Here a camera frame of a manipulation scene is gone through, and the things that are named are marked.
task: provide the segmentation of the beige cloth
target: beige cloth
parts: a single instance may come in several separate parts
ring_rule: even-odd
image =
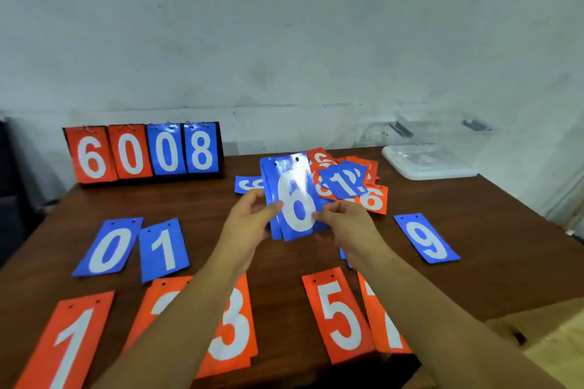
[[[584,388],[584,298],[574,298],[486,322],[568,389]],[[519,344],[517,337],[525,342]],[[404,389],[436,389],[421,367]]]

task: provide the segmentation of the forearm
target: forearm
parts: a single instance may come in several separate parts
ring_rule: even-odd
[[[562,387],[385,244],[360,272],[443,389]]]
[[[213,256],[93,389],[187,388],[237,282]]]

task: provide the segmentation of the hand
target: hand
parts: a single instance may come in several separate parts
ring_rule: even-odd
[[[259,242],[270,235],[266,226],[284,204],[282,201],[270,205],[256,203],[263,197],[263,189],[250,189],[239,199],[223,223],[221,236],[211,254],[219,267],[234,271],[236,280],[248,269]]]
[[[349,263],[357,269],[364,267],[380,250],[389,249],[367,210],[357,203],[339,200],[323,206],[321,212],[314,212],[312,216],[332,228],[335,245],[343,248]],[[315,236],[329,238],[325,233]]]

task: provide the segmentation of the wall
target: wall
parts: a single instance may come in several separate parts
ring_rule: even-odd
[[[546,214],[580,194],[583,20],[584,0],[2,0],[0,113],[41,203],[75,182],[62,126],[219,120],[245,154],[456,106],[500,130],[479,171]]]

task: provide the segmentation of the person's left hand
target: person's left hand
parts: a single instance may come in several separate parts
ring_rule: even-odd
[[[236,279],[248,269],[259,242],[270,235],[266,226],[284,204],[282,201],[270,205],[256,203],[264,196],[263,189],[250,189],[231,208],[211,255],[221,267],[231,268]]]

